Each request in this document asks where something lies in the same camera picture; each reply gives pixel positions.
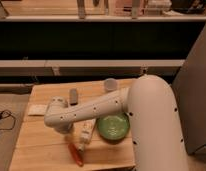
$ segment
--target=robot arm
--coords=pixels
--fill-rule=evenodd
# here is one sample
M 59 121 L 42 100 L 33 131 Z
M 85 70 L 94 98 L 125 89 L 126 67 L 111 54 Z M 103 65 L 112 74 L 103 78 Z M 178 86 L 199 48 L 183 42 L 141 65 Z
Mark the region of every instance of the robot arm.
M 45 124 L 62 132 L 73 122 L 123 111 L 129 113 L 139 171 L 188 171 L 176 100 L 171 87 L 157 76 L 142 76 L 129 89 L 69 108 L 64 99 L 54 98 Z
M 54 97 L 45 114 L 45 124 L 49 127 L 60 127 L 73 122 L 98 118 L 103 115 L 118 114 L 127 111 L 128 88 L 117 90 L 73 107 L 66 107 L 62 97 Z

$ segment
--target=orange object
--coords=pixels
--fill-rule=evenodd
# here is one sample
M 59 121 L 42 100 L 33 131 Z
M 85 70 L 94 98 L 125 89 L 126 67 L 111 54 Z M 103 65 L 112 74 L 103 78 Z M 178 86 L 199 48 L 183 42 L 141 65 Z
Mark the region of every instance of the orange object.
M 75 147 L 75 145 L 73 143 L 69 143 L 68 144 L 68 149 L 71 153 L 72 158 L 74 159 L 74 161 L 79 165 L 79 166 L 83 166 L 83 159 L 82 156 L 80 155 L 79 151 L 77 150 L 77 148 Z

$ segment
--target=black cable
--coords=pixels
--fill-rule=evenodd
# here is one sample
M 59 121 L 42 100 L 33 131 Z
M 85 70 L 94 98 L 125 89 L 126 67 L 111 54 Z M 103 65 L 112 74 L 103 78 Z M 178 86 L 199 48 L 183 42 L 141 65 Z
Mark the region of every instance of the black cable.
M 9 111 L 9 110 L 3 110 L 3 111 L 0 111 L 0 120 L 2 120 L 2 119 L 6 119 L 6 118 L 9 118 L 9 117 L 11 117 L 12 119 L 13 119 L 13 124 L 12 124 L 12 126 L 10 127 L 10 128 L 0 128 L 0 131 L 5 131 L 5 130 L 12 130 L 12 129 L 14 129 L 14 127 L 15 127 L 15 123 L 16 123 L 16 118 L 15 118 L 15 116 L 12 114 L 12 112 L 11 111 Z

